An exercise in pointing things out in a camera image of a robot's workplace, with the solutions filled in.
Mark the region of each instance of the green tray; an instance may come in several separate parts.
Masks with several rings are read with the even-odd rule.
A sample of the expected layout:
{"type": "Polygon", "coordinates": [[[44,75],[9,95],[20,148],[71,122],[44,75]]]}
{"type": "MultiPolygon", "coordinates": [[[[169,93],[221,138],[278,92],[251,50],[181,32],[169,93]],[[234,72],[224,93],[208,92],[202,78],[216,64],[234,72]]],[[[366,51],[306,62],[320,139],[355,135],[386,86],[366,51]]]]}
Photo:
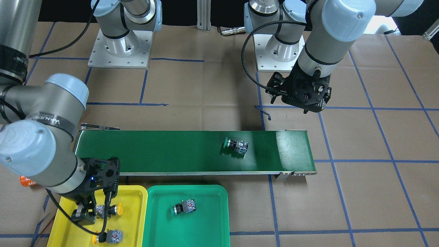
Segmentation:
{"type": "Polygon", "coordinates": [[[229,204],[220,185],[156,185],[148,189],[143,247],[229,247],[229,204]],[[197,210],[173,214],[172,207],[194,199],[197,210]]]}

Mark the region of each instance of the yellow tray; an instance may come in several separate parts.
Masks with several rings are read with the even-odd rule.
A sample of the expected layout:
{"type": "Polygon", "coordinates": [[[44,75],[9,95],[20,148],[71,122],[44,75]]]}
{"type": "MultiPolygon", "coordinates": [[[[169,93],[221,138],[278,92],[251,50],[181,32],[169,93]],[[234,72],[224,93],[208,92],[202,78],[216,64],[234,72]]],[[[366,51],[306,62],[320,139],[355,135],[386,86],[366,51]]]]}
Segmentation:
{"type": "MultiPolygon", "coordinates": [[[[96,203],[104,204],[102,190],[95,192],[96,203]]],[[[107,221],[107,229],[118,229],[123,231],[122,242],[118,247],[141,247],[143,230],[145,225],[146,205],[148,192],[140,185],[120,185],[117,196],[112,199],[111,205],[123,204],[123,214],[112,216],[107,221]]],[[[71,214],[77,208],[76,204],[64,197],[60,201],[61,207],[71,214]]],[[[100,231],[103,219],[96,219],[94,225],[86,225],[90,231],[100,231]]],[[[93,245],[92,235],[73,225],[59,210],[57,211],[52,231],[49,236],[47,247],[98,247],[109,246],[107,243],[93,245]]]]}

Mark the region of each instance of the metal pole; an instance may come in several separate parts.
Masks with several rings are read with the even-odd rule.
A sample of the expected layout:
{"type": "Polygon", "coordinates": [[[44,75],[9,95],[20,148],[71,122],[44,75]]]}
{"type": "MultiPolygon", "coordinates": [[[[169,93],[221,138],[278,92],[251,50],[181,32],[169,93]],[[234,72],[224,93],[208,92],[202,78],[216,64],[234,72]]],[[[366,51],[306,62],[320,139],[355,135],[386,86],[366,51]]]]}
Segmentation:
{"type": "Polygon", "coordinates": [[[430,40],[437,32],[439,31],[439,19],[433,23],[433,25],[425,31],[425,33],[422,35],[422,38],[424,40],[430,40]]]}
{"type": "Polygon", "coordinates": [[[42,0],[0,1],[0,44],[29,56],[42,0]]]}
{"type": "Polygon", "coordinates": [[[197,28],[210,31],[210,0],[197,0],[197,28]]]}

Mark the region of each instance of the green conveyor belt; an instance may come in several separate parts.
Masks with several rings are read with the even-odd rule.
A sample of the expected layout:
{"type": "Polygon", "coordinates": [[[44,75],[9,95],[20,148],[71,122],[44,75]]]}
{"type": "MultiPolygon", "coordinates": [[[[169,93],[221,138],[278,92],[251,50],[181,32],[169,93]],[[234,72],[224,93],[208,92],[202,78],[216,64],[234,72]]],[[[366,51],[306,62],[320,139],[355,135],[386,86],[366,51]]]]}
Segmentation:
{"type": "Polygon", "coordinates": [[[306,131],[84,130],[79,158],[118,157],[122,175],[315,173],[306,131]],[[245,156],[224,148],[225,137],[248,142],[245,156]]]}

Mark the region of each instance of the black background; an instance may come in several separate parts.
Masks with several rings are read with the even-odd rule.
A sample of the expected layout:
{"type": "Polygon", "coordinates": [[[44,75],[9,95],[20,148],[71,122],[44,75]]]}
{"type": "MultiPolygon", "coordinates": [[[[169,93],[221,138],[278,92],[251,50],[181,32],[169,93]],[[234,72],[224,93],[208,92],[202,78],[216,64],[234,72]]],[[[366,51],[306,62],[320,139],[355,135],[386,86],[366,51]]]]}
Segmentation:
{"type": "MultiPolygon", "coordinates": [[[[211,0],[212,26],[243,26],[245,2],[248,0],[211,0]]],[[[162,0],[162,6],[164,25],[197,24],[197,0],[162,0]]],[[[87,22],[90,12],[90,0],[43,0],[39,21],[87,22]]],[[[394,19],[403,35],[422,35],[438,18],[439,0],[424,0],[413,14],[394,19]]],[[[439,53],[439,34],[431,42],[439,53]]]]}

